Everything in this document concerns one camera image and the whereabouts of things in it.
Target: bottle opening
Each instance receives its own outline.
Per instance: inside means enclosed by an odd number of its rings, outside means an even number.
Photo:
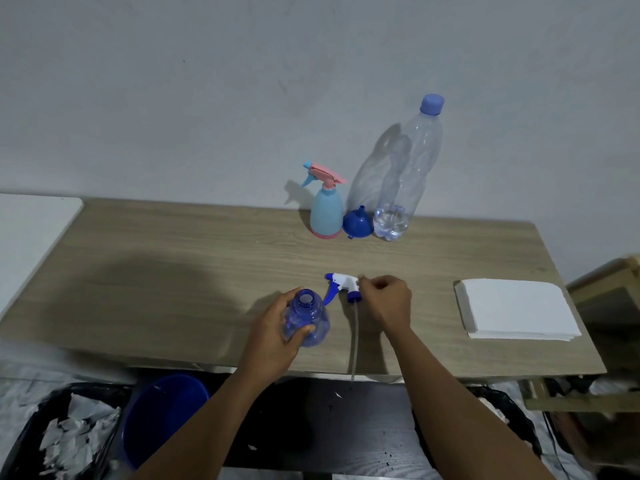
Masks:
[[[298,293],[298,302],[301,306],[305,308],[314,304],[316,298],[314,297],[314,292],[308,289],[304,289]]]

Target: white board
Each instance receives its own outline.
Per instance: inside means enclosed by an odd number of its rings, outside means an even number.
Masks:
[[[82,206],[78,198],[0,194],[0,320]]]

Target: blue and white trigger sprayer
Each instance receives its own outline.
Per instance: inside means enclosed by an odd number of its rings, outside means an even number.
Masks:
[[[358,360],[358,302],[362,301],[358,279],[348,274],[327,273],[324,277],[330,281],[329,291],[324,298],[324,306],[331,303],[331,300],[342,290],[347,290],[347,301],[353,303],[353,316],[355,322],[355,343],[353,345],[353,361],[351,366],[351,381],[356,375],[356,362]]]

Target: clear plastic bottle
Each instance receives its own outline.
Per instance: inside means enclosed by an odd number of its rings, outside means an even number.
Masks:
[[[320,345],[326,334],[329,333],[329,316],[323,305],[323,299],[313,290],[301,290],[286,311],[286,322],[284,325],[284,336],[288,339],[305,325],[315,325],[316,329],[309,333],[302,342],[303,347],[314,347]]]
[[[374,232],[388,241],[395,241],[409,227],[426,188],[427,174],[438,159],[442,145],[438,115],[443,105],[442,96],[427,94],[420,112],[402,126],[391,144],[391,169],[382,180],[373,214]]]

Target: blue plastic basin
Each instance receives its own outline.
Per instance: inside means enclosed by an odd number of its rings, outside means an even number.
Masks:
[[[132,468],[140,468],[208,400],[204,384],[186,374],[163,377],[145,389],[122,430],[124,453]]]

